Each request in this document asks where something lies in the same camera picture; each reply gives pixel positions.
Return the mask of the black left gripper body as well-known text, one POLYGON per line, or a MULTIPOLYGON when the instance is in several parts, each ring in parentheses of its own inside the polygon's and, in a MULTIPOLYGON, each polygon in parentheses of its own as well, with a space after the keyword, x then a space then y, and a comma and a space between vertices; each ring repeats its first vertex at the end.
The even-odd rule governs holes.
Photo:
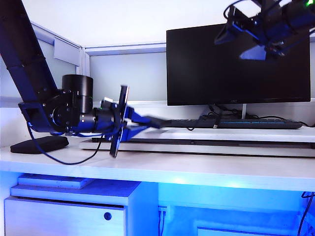
POLYGON ((121 85, 120 97, 119 102, 113 103, 111 105, 111 109, 114 115, 114 129, 113 134, 111 136, 111 147, 110 147, 110 155, 116 158, 121 137, 123 134, 124 129, 124 119, 126 114, 126 107, 127 107, 127 99, 129 94, 129 87, 126 85, 121 85))

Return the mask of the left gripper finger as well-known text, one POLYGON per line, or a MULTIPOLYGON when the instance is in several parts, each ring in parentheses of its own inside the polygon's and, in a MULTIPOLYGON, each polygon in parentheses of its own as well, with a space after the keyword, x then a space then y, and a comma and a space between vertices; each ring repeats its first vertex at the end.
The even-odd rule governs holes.
POLYGON ((126 126, 123 129, 122 132, 122 142, 126 142, 129 141, 131 138, 133 138, 135 135, 137 135, 138 133, 148 129, 148 128, 152 128, 152 126, 146 126, 146 125, 142 125, 142 126, 126 126))
POLYGON ((133 123, 139 124, 141 126, 148 126, 153 128, 164 128, 170 124, 169 120, 150 116, 141 116, 132 107, 127 107, 125 118, 128 118, 133 123))

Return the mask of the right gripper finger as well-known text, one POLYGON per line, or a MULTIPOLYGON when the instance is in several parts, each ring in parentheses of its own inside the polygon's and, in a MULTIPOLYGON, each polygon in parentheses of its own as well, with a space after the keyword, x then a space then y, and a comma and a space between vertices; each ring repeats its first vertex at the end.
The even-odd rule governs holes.
POLYGON ((226 23, 215 38, 214 43, 216 45, 221 45, 235 40, 236 37, 237 33, 235 32, 233 25, 226 23))
POLYGON ((239 56, 240 59, 246 60, 266 60, 266 51, 264 46, 256 45, 239 56))

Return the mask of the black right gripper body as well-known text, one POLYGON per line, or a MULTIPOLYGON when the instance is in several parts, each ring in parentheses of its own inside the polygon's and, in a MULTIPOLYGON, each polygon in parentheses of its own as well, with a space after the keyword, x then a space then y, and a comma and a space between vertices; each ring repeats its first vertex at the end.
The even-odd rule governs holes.
POLYGON ((267 56, 284 56, 283 47, 286 30, 285 6, 260 5, 260 12, 252 17, 246 16, 235 5, 225 9, 226 23, 233 25, 236 39, 248 34, 256 45, 264 46, 267 56))

